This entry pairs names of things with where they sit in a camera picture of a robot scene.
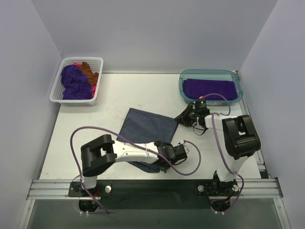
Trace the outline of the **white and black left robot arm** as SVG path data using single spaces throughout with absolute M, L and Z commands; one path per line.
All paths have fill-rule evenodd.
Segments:
M 156 141 L 133 146 L 102 135 L 81 146 L 82 182 L 87 189 L 95 188 L 97 176 L 116 162 L 140 162 L 157 165 L 161 171 L 187 159 L 184 146 Z

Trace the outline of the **grey towel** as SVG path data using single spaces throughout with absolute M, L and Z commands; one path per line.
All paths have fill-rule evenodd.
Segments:
M 119 135 L 136 144 L 171 143 L 177 127 L 173 118 L 130 108 Z

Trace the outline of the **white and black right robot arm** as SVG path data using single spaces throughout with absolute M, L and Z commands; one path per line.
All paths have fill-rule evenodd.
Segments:
M 215 172 L 215 179 L 221 183 L 233 182 L 244 162 L 261 148 L 258 133 L 247 114 L 230 116 L 211 113 L 202 101 L 197 101 L 188 104 L 185 110 L 175 117 L 175 121 L 186 127 L 197 124 L 203 130 L 213 130 L 223 161 L 223 165 Z

